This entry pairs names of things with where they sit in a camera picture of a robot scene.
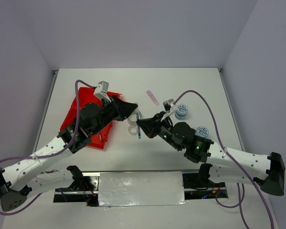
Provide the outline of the blue crayon pen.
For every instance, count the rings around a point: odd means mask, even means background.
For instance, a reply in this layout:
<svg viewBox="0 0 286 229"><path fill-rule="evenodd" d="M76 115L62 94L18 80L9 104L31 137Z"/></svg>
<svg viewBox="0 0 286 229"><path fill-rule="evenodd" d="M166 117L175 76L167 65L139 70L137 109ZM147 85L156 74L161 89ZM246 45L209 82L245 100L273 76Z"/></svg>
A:
<svg viewBox="0 0 286 229"><path fill-rule="evenodd" d="M140 120L140 111L137 111L136 119L137 119L137 122ZM138 139L141 139L141 128L138 124L137 124L137 132L138 132Z"/></svg>

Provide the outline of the blue white bottle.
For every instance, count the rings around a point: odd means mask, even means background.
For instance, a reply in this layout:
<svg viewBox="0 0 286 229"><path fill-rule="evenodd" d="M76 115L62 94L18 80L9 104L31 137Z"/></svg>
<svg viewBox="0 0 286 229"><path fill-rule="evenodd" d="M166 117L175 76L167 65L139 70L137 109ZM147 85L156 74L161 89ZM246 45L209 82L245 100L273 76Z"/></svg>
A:
<svg viewBox="0 0 286 229"><path fill-rule="evenodd" d="M207 138L209 135L209 130L205 126L199 126L196 129L196 134L200 137Z"/></svg>
<svg viewBox="0 0 286 229"><path fill-rule="evenodd" d="M184 104L179 104L175 112L175 118L178 120L184 120L188 113L188 107Z"/></svg>

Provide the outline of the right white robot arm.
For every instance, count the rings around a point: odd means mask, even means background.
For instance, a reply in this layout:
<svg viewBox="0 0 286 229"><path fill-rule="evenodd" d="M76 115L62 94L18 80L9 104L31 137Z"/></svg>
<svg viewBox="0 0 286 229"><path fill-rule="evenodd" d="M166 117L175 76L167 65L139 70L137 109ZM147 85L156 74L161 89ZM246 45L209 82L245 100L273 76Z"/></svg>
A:
<svg viewBox="0 0 286 229"><path fill-rule="evenodd" d="M198 136L186 122L173 125L163 116L164 112L160 112L136 123L148 138L158 136L175 150L184 150L186 159L200 164L197 177L201 186L222 182L253 184L269 195L284 195L285 165L279 153L259 155L222 147Z"/></svg>

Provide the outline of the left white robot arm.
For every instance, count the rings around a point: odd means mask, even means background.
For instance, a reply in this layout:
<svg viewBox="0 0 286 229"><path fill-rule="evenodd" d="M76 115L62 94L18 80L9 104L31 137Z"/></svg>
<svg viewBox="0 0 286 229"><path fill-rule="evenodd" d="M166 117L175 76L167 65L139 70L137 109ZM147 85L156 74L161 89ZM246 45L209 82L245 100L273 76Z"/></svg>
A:
<svg viewBox="0 0 286 229"><path fill-rule="evenodd" d="M0 214L17 214L28 198L51 189L81 189L86 181L77 166L53 173L47 173L46 169L89 145L91 136L99 134L112 121L126 120L137 107L137 104L125 102L115 95L102 106L87 103L77 109L75 121L46 146L11 166L0 167Z"/></svg>

